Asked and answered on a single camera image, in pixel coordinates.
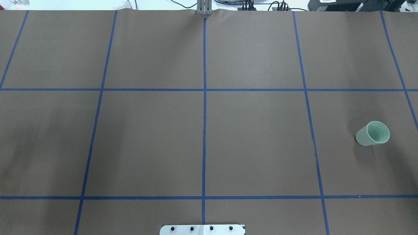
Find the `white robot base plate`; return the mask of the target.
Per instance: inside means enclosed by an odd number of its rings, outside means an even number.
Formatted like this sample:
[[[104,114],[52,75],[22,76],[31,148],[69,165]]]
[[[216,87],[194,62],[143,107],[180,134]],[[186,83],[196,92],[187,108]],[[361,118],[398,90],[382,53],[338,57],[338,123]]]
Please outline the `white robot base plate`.
[[[214,225],[165,225],[160,235],[245,235],[245,225],[214,224]]]

